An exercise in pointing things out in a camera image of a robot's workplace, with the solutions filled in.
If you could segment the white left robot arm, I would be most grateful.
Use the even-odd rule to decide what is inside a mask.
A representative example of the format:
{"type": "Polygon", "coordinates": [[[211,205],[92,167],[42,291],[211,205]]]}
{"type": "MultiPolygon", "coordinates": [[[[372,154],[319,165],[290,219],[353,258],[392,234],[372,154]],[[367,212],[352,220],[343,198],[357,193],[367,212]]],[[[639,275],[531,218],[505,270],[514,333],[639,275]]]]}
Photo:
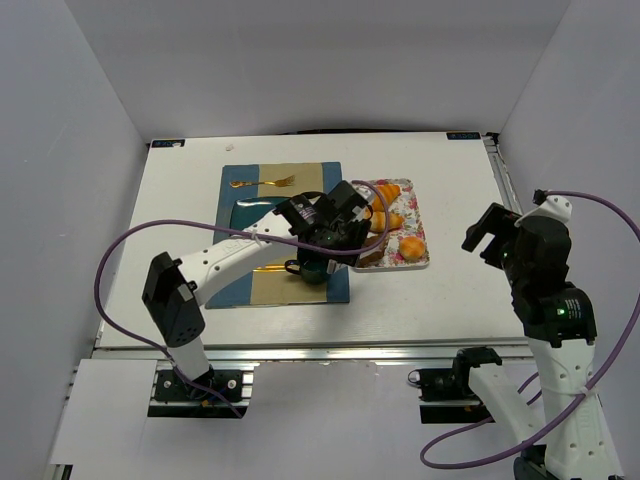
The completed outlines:
{"type": "Polygon", "coordinates": [[[180,258],[151,260],[142,301],[159,330],[176,374],[191,388],[216,386],[204,353],[203,306],[257,267],[293,255],[324,275],[352,267],[369,251],[373,204],[384,199],[365,181],[341,181],[329,193],[305,192],[279,203],[243,230],[180,258]]]}

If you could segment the brown chocolate croissant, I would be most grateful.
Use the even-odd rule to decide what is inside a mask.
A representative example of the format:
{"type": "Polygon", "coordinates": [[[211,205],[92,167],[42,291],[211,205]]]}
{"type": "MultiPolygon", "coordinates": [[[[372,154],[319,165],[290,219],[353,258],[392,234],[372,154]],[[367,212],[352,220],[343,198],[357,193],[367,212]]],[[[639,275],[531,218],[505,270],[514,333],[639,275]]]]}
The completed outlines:
{"type": "Polygon", "coordinates": [[[368,250],[366,252],[369,252],[371,250],[378,248],[381,244],[385,244],[387,248],[388,242],[389,242],[389,235],[376,234],[376,235],[369,236],[365,240],[363,246],[368,247],[368,250]]]}

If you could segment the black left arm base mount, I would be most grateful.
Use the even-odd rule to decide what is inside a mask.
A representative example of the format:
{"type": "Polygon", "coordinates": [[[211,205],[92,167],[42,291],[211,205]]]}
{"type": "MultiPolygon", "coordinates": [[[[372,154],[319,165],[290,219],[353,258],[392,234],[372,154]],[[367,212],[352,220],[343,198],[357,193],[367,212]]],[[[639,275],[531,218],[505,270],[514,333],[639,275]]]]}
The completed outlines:
{"type": "Polygon", "coordinates": [[[150,418],[241,419],[248,409],[244,372],[212,369],[186,384],[173,369],[158,370],[147,410],[150,418]]]}

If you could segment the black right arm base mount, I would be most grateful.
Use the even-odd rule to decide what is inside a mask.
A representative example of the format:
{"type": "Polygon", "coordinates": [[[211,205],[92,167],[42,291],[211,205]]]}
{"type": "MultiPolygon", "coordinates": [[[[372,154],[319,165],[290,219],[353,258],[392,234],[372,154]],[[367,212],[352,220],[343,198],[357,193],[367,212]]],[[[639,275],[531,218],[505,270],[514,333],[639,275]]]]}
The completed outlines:
{"type": "Polygon", "coordinates": [[[407,382],[419,391],[422,424],[492,422],[484,404],[468,387],[457,383],[451,369],[414,369],[408,373],[407,382]]]}

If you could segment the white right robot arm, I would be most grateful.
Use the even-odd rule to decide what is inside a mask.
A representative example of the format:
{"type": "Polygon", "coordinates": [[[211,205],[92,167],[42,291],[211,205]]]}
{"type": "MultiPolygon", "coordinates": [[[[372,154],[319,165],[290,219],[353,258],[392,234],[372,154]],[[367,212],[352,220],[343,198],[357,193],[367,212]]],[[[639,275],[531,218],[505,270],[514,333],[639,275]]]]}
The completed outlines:
{"type": "Polygon", "coordinates": [[[493,203],[470,226],[462,244],[502,270],[512,306],[534,356],[545,420],[573,409],[557,427],[525,446],[514,460],[517,479],[616,479],[613,448],[605,437],[602,407],[587,383],[594,377],[597,336],[586,293],[567,281],[571,205],[554,197],[520,216],[493,203]]]}

